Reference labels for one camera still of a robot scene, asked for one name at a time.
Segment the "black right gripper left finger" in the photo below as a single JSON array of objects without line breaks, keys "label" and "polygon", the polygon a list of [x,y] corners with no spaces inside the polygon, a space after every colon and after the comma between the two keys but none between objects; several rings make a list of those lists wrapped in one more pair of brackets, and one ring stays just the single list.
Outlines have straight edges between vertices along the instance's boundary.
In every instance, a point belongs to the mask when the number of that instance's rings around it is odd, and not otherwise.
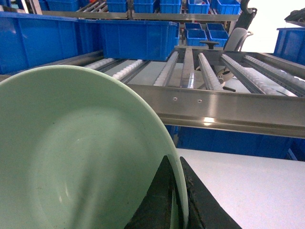
[{"label": "black right gripper left finger", "polygon": [[176,201],[175,179],[167,156],[163,157],[146,196],[125,228],[179,228],[179,207]]}]

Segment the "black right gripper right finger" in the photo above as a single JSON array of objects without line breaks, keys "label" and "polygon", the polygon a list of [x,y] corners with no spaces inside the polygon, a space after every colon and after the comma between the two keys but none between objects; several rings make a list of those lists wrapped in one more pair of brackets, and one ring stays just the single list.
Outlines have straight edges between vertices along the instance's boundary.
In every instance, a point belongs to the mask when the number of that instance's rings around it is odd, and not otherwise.
[{"label": "black right gripper right finger", "polygon": [[239,229],[239,224],[220,206],[185,158],[183,167],[189,206],[188,229]]}]

